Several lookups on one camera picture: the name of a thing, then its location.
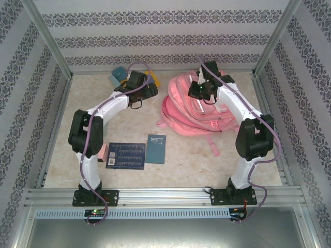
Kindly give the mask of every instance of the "blue book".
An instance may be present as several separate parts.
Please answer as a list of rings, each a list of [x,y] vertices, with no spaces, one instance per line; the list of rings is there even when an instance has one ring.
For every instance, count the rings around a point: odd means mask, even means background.
[[[149,164],[164,164],[164,158],[166,156],[165,148],[165,135],[149,134],[145,162]]]

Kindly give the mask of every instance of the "enclosure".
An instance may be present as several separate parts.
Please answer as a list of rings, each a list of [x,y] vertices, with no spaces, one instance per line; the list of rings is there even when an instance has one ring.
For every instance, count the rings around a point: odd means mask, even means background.
[[[331,247],[330,4],[2,0],[1,247]],[[169,80],[197,71],[198,55],[272,115],[281,140],[280,159],[252,179],[267,188],[266,202],[242,225],[228,220],[242,205],[212,206],[204,191],[224,188],[235,172],[237,133],[212,134],[215,157],[203,136],[156,125]],[[166,135],[165,162],[143,170],[99,162],[103,189],[119,190],[117,207],[87,226],[93,207],[72,206],[81,180],[68,144],[72,118],[112,94],[112,70],[136,61],[151,67],[159,93],[115,115],[104,141]],[[255,192],[259,204],[264,191]]]

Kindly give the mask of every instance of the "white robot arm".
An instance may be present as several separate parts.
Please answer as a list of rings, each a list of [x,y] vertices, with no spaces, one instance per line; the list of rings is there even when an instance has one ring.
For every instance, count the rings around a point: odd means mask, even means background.
[[[224,81],[228,87],[221,84],[205,68]],[[273,134],[260,123],[257,116],[271,129],[274,128],[274,119],[256,110],[238,90],[234,80],[229,75],[220,74],[215,61],[204,63],[197,75],[199,80],[192,82],[189,96],[198,100],[210,100],[210,97],[214,96],[216,100],[222,101],[229,108],[240,125],[236,139],[236,149],[240,158],[227,186],[227,195],[231,202],[233,203],[233,199],[239,196],[240,203],[243,198],[249,198],[252,195],[249,178],[252,176],[253,166],[263,160],[263,157],[273,148]]]
[[[106,105],[104,105],[98,113],[95,115],[95,117],[101,117],[103,120],[103,126],[106,127],[108,121],[113,118],[118,112],[126,109],[129,106],[129,97],[126,95],[122,95],[119,97],[116,97],[117,95],[121,94],[120,91],[114,91],[110,97],[112,98],[115,97],[114,100],[108,102]],[[98,106],[89,109],[87,113],[91,115],[95,109],[97,109]],[[82,153],[77,152],[76,156],[79,161],[82,159]],[[83,161],[83,173],[86,177],[86,181],[89,183],[89,185],[93,188],[96,189],[100,183],[100,177],[99,177],[99,172],[98,172],[98,155],[92,155],[91,157],[85,156],[84,161]],[[87,187],[85,181],[81,179],[80,185],[89,190]]]
[[[83,178],[78,186],[78,191],[75,192],[74,206],[95,206],[100,203],[100,198],[96,196],[95,192],[99,195],[103,193],[98,173],[97,154],[103,145],[104,127],[121,110],[127,107],[132,108],[132,104],[135,102],[140,102],[142,105],[143,100],[157,95],[158,90],[155,83],[143,85],[146,80],[146,74],[132,71],[128,81],[114,89],[111,96],[101,104],[88,111],[77,110],[75,112],[68,142],[81,164]],[[85,147],[87,129],[89,129],[89,139],[87,147]]]

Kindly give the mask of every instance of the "damask pattern stripe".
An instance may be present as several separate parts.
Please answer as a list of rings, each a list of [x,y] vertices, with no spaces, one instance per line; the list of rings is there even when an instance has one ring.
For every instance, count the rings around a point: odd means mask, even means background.
[[[64,48],[140,47],[159,45],[266,45],[269,35],[143,35],[56,38]]]
[[[0,44],[3,43],[12,25],[21,13],[23,5],[20,0],[8,0],[0,11]]]
[[[282,66],[283,72],[285,73],[286,79],[288,80],[295,101],[301,110],[302,118],[305,121],[308,132],[310,133],[312,143],[318,152],[321,164],[324,166],[324,172],[327,174],[328,180],[331,180],[331,148],[328,147],[328,143],[325,141],[325,136],[322,133],[320,124],[316,120],[316,116],[313,109],[310,107],[304,88],[302,87],[291,60],[281,42],[275,47],[275,53]]]
[[[12,225],[14,222],[14,217],[17,214],[18,203],[22,198],[23,189],[26,185],[26,181],[28,179],[28,175],[30,173],[30,168],[33,165],[34,155],[37,151],[38,144],[41,138],[41,134],[44,129],[44,125],[46,124],[47,115],[49,113],[50,107],[52,105],[52,101],[59,83],[59,79],[61,77],[61,69],[57,65],[55,71],[52,75],[52,79],[50,81],[50,85],[48,87],[47,93],[45,95],[45,99],[42,103],[42,107],[40,109],[38,119],[36,121],[35,127],[32,131],[31,139],[28,144],[28,148],[24,155],[24,160],[22,161],[22,165],[20,167],[19,173],[17,175],[15,181],[15,187],[13,188],[13,192],[10,195],[10,202],[8,203],[8,207],[4,212],[4,218],[2,219],[2,224],[0,227],[0,247],[6,247],[6,242],[9,239],[9,235],[12,229]]]
[[[304,0],[304,3],[324,32],[327,41],[331,42],[331,8],[329,4],[325,0]]]
[[[205,54],[204,60],[216,60],[219,63],[256,63],[259,54]],[[165,55],[115,55],[66,57],[70,66],[129,65],[135,61],[147,64],[198,64],[196,54]]]
[[[36,94],[41,84],[42,78],[46,71],[47,65],[51,59],[52,53],[46,46],[43,49],[42,55],[36,66],[36,70],[33,73],[29,85],[25,91],[24,97],[20,104],[20,107],[15,115],[12,126],[7,134],[7,139],[4,142],[3,148],[0,154],[0,186],[3,184],[3,180],[6,177],[6,171],[11,163],[11,159],[14,151],[21,137],[21,132],[25,126],[26,120],[28,119],[30,110],[34,103]]]
[[[317,86],[317,90],[326,103],[329,114],[331,114],[331,80],[330,76],[324,70],[324,66],[319,60],[317,53],[312,48],[307,35],[296,18],[292,18],[287,26],[287,30],[298,49],[301,58],[304,60],[311,78]]]
[[[20,42],[15,55],[7,67],[4,76],[1,78],[0,82],[0,115],[2,110],[6,106],[6,102],[11,95],[14,85],[22,72],[23,66],[25,65],[30,52],[36,43],[39,36],[37,27],[33,22],[29,25],[27,31],[24,34],[22,41]]]
[[[281,10],[173,10],[103,13],[43,14],[48,27],[194,24],[194,23],[277,23]]]
[[[331,220],[329,219],[329,214],[327,213],[327,207],[323,203],[321,191],[317,187],[315,175],[311,172],[311,166],[307,159],[306,152],[303,148],[302,142],[300,141],[300,137],[297,133],[297,129],[294,124],[292,115],[290,113],[289,107],[286,103],[285,97],[279,86],[278,79],[270,61],[267,62],[264,69],[268,76],[269,83],[273,90],[275,99],[277,101],[277,105],[280,114],[282,115],[284,125],[287,129],[287,133],[290,138],[291,145],[293,147],[299,168],[302,171],[304,182],[308,187],[309,196],[313,199],[313,207],[317,214],[317,218],[319,219],[320,227],[325,233],[331,233]],[[331,246],[330,236],[326,236],[326,243]]]

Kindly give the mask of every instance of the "backpack strap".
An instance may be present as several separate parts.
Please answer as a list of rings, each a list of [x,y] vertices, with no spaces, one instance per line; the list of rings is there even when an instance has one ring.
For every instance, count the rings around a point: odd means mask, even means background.
[[[214,155],[216,157],[219,157],[220,156],[219,150],[218,150],[216,144],[214,143],[214,141],[212,140],[211,135],[206,134],[205,137],[206,137],[206,140],[207,140],[208,144],[210,145],[211,149],[213,150]]]
[[[168,124],[166,124],[162,117],[156,122],[156,125],[161,129],[165,129],[168,127]]]

